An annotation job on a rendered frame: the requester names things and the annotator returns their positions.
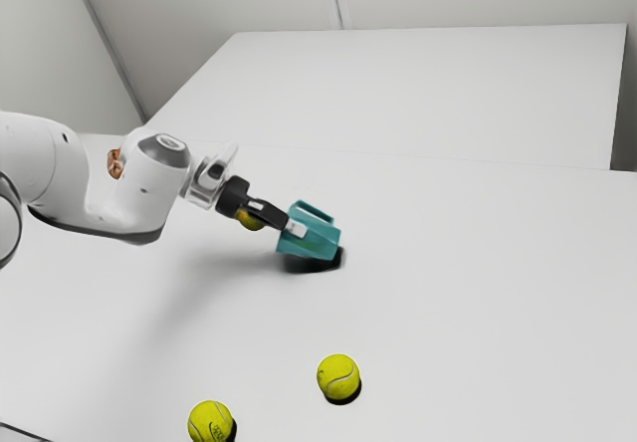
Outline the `yellow tennis ball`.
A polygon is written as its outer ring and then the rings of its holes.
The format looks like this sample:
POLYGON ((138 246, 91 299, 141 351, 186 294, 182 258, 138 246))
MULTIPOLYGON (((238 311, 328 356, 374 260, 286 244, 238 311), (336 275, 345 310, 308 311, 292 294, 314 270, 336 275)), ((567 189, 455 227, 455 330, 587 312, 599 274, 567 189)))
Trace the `yellow tennis ball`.
POLYGON ((235 425, 230 410, 222 402, 205 400, 190 411, 187 431, 193 442, 230 442, 235 425))
POLYGON ((351 397, 360 387, 360 371, 348 355, 331 354, 318 365, 317 383, 326 398, 342 401, 351 397))
POLYGON ((251 216, 245 209, 238 209, 235 213, 235 219, 247 230, 257 232, 265 227, 265 224, 259 219, 251 216))

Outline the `teal faceted mug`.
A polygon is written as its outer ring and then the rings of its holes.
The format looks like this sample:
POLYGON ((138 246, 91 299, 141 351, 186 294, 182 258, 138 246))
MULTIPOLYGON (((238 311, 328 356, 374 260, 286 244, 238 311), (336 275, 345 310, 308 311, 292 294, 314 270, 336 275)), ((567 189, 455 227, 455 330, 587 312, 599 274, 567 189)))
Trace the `teal faceted mug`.
POLYGON ((325 261, 334 258, 341 232, 331 216, 303 200, 290 207, 288 216, 277 243, 278 253, 325 261))

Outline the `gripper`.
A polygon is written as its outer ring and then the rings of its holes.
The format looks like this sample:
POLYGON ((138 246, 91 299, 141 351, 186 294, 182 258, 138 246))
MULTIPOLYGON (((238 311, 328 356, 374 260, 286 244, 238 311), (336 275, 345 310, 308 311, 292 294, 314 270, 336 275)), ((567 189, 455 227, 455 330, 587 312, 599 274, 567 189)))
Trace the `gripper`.
POLYGON ((215 210, 227 218, 235 218, 239 211, 246 210, 265 226, 298 238, 306 236, 306 227, 303 224, 292 220, 286 212, 266 200, 250 198, 249 188, 250 183, 247 180, 238 175, 231 176, 220 190, 215 210))

